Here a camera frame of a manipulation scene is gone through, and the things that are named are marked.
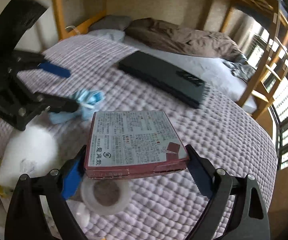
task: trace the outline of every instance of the logo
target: logo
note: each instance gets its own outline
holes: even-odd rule
[[[109,152],[104,152],[104,153],[103,153],[103,156],[104,156],[105,158],[110,158],[112,155],[111,155]]]

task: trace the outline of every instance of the screw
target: screw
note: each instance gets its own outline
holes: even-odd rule
[[[24,180],[27,179],[27,177],[28,177],[27,174],[22,174],[22,175],[19,177],[19,179],[24,181]]]
[[[56,176],[58,173],[59,173],[58,169],[53,169],[53,170],[50,171],[50,174],[52,176]]]
[[[44,100],[43,95],[38,95],[38,96],[37,96],[37,101],[38,101],[38,102],[41,102],[41,101],[43,101],[43,100]]]
[[[219,169],[217,169],[217,174],[219,174],[219,175],[225,175],[225,170],[219,168]]]
[[[254,177],[253,174],[248,174],[248,178],[249,178],[250,180],[255,180],[255,177]]]
[[[26,109],[25,108],[23,108],[23,107],[21,107],[19,110],[18,110],[18,114],[20,115],[20,116],[25,116],[26,115]]]

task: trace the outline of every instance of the box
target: box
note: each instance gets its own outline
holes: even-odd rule
[[[188,154],[164,111],[95,112],[84,168],[95,179],[184,170]]]

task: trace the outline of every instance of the brown blanket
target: brown blanket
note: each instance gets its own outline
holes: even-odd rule
[[[179,27],[178,25],[145,18],[133,21],[125,33],[153,49],[198,57],[220,57],[235,61],[242,54],[228,36]]]

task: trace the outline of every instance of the pillow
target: pillow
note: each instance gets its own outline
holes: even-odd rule
[[[105,39],[109,39],[112,41],[119,41],[119,42],[123,42],[124,36],[125,36],[125,32],[122,32],[119,30],[112,30],[112,29],[91,31],[88,34],[92,36],[100,36]]]
[[[103,19],[90,26],[89,31],[101,30],[101,29],[114,29],[123,31],[126,29],[132,18],[128,16],[107,15]]]

